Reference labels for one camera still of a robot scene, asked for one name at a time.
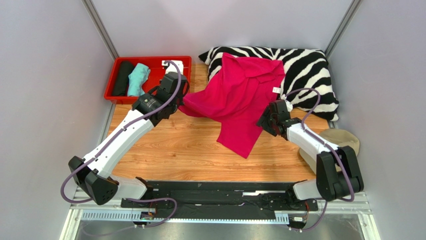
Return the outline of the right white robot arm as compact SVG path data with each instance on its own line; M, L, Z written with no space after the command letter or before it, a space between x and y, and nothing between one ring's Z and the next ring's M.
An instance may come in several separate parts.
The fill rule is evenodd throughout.
M294 183L288 190L294 201L323 199L351 201L363 191L364 181L355 150L320 137L297 117L292 118L284 100L270 102L257 126L297 145L313 158L316 178Z

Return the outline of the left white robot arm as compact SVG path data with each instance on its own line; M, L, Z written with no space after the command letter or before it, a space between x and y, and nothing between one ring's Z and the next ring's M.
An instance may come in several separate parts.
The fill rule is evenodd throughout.
M123 121L99 146L83 158L74 156L68 162L72 179L90 201L104 205L113 199L140 200L150 190L141 177L119 177L112 172L142 136L178 110L188 90L189 82L183 74L166 73L158 86L138 97Z

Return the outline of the magenta t shirt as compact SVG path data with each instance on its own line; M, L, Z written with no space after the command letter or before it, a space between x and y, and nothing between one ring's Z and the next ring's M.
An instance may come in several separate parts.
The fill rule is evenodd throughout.
M222 67L204 90L189 93L179 110L190 117L221 124L217 142L247 158L262 128L256 123L267 105L276 100L285 78L282 61L257 57L222 56Z

